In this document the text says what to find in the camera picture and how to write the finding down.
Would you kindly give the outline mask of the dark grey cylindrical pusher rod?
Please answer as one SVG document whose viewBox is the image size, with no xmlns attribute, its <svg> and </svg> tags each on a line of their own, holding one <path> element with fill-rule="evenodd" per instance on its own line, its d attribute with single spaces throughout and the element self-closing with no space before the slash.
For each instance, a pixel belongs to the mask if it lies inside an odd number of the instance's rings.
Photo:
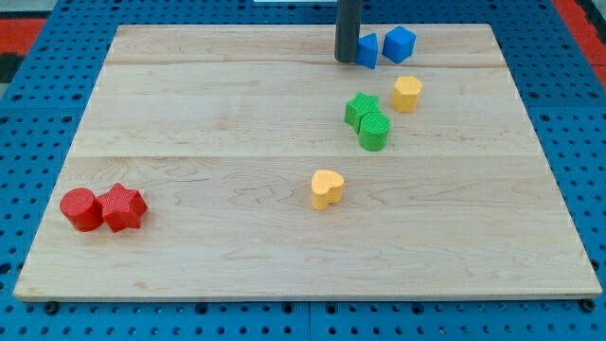
<svg viewBox="0 0 606 341">
<path fill-rule="evenodd" d="M 362 0 L 337 1 L 334 44 L 334 58 L 337 62 L 355 61 L 362 10 Z"/>
</svg>

